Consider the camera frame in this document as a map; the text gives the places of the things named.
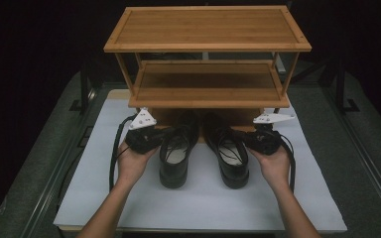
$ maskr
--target human hand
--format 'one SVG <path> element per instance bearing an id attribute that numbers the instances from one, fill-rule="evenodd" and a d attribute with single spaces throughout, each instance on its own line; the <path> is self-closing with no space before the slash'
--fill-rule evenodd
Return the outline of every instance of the human hand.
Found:
<path id="1" fill-rule="evenodd" d="M 125 142 L 122 142 L 117 150 L 120 155 L 118 159 L 119 176 L 116 184 L 126 183 L 132 187 L 144 173 L 149 159 L 157 150 L 158 148 L 155 148 L 141 155 L 128 148 Z"/>
<path id="2" fill-rule="evenodd" d="M 258 160 L 262 176 L 274 191 L 278 188 L 289 187 L 290 160 L 282 146 L 270 156 L 260 154 L 250 148 L 248 150 Z"/>

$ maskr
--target black shoe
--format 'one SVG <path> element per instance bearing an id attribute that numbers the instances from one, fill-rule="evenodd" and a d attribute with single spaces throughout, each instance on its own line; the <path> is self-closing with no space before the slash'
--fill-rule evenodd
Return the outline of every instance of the black shoe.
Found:
<path id="1" fill-rule="evenodd" d="M 197 115 L 186 111 L 173 127 L 160 147 L 160 182 L 168 188 L 181 187 L 187 180 L 189 156 L 199 137 Z"/>
<path id="2" fill-rule="evenodd" d="M 214 113 L 203 117 L 202 131 L 206 143 L 218 158 L 224 183 L 231 188 L 244 186 L 249 180 L 249 170 L 243 142 L 235 138 L 233 129 Z"/>

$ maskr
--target white paper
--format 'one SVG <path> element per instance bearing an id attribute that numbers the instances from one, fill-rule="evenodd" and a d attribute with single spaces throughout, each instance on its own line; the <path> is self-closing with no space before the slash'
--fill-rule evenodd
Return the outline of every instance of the white paper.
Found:
<path id="1" fill-rule="evenodd" d="M 107 99 L 77 166 L 54 224 L 83 226 L 109 191 L 109 165 L 119 123 L 136 110 L 127 100 Z M 297 115 L 293 107 L 280 113 Z M 125 125 L 122 138 L 126 135 Z M 293 144 L 297 163 L 295 195 L 321 232 L 347 228 L 330 196 L 318 164 L 297 119 L 279 122 L 274 129 Z M 165 188 L 159 179 L 159 154 L 131 191 L 118 226 L 160 230 L 279 231 L 284 230 L 277 201 L 263 179 L 258 162 L 249 155 L 249 181 L 240 189 L 222 181 L 218 161 L 206 144 L 190 153 L 188 179 L 177 189 Z"/>

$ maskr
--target wire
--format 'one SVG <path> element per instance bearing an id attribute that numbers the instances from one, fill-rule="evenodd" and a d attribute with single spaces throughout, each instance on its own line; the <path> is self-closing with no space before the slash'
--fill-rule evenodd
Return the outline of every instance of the wire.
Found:
<path id="1" fill-rule="evenodd" d="M 135 114 L 133 116 L 127 117 L 125 120 L 123 120 L 122 123 L 120 123 L 120 125 L 119 125 L 119 127 L 117 129 L 116 137 L 114 139 L 114 144 L 113 144 L 112 158 L 111 158 L 111 161 L 110 161 L 110 172 L 109 172 L 109 189 L 110 190 L 114 186 L 113 177 L 114 177 L 114 169 L 115 169 L 115 166 L 116 166 L 117 159 L 119 158 L 120 155 L 122 155 L 122 153 L 124 153 L 129 148 L 128 147 L 125 150 L 123 150 L 119 155 L 117 154 L 117 148 L 119 147 L 119 142 L 120 142 L 120 137 L 122 136 L 123 127 L 125 126 L 127 121 L 134 120 L 136 116 L 137 115 Z"/>
<path id="2" fill-rule="evenodd" d="M 281 138 L 281 145 L 286 150 L 287 155 L 289 156 L 289 160 L 290 160 L 290 189 L 294 193 L 295 192 L 295 183 L 296 183 L 296 160 L 295 160 L 295 156 L 294 156 L 294 149 L 293 149 L 292 143 L 290 142 L 290 140 L 287 137 L 285 137 L 283 135 L 281 135 L 281 137 L 282 137 Z"/>

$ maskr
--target bamboo shelf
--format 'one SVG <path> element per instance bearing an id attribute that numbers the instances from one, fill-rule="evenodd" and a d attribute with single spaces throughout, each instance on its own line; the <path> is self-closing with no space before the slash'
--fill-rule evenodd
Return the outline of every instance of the bamboo shelf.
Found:
<path id="1" fill-rule="evenodd" d="M 287 88 L 299 52 L 311 49 L 286 6 L 126 8 L 104 47 L 118 59 L 130 90 L 130 107 L 149 107 L 156 114 L 157 110 L 169 114 L 169 110 L 182 108 L 250 111 L 243 115 L 266 107 L 289 107 Z M 270 52 L 274 57 L 141 60 L 140 56 L 217 52 Z M 282 52 L 294 53 L 284 82 L 275 69 Z M 130 78 L 124 53 L 136 56 L 139 70 L 135 81 Z"/>

